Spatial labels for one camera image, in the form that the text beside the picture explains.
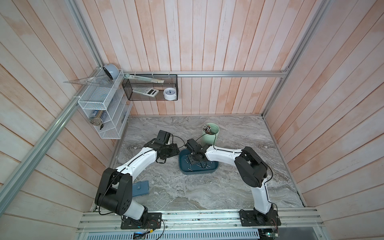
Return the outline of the teal plastic storage tray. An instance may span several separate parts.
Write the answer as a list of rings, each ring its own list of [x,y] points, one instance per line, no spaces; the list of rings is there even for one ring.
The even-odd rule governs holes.
[[[219,167],[218,162],[191,162],[189,155],[188,150],[182,150],[179,154],[179,169],[185,175],[210,174]]]

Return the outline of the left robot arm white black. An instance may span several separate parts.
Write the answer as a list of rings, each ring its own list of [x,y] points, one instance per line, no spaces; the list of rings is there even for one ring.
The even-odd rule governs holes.
[[[141,220],[145,207],[133,200],[133,181],[155,161],[166,161],[179,153],[177,144],[160,146],[151,143],[125,164],[116,169],[107,168],[102,174],[95,204],[119,216]]]

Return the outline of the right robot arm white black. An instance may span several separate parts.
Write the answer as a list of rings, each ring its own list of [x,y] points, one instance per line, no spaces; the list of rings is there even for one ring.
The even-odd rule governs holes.
[[[194,161],[220,162],[235,166],[243,182],[251,187],[254,210],[262,215],[271,211],[272,203],[267,188],[269,166],[251,147],[232,150],[209,144],[202,146],[194,139],[189,139],[185,147]]]

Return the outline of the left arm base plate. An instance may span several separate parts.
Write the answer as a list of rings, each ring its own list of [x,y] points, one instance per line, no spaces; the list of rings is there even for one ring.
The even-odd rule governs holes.
[[[144,213],[139,220],[123,216],[122,230],[156,230],[162,227],[162,213]]]

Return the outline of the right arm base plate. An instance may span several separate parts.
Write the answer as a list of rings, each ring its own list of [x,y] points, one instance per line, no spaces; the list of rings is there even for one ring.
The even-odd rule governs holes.
[[[240,210],[239,216],[243,227],[254,226],[280,226],[281,220],[278,216],[278,211],[271,208],[268,213],[262,214],[261,212],[253,209],[251,211]]]

